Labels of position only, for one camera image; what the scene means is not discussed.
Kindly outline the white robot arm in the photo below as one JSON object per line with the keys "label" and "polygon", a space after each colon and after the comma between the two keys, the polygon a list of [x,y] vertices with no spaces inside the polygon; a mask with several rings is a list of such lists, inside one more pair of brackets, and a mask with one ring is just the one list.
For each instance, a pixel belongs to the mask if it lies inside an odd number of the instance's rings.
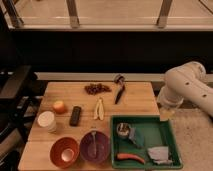
{"label": "white robot arm", "polygon": [[196,61],[169,69],[157,101],[162,107],[171,109],[187,99],[213,118],[213,88],[203,82],[205,75],[205,67]]}

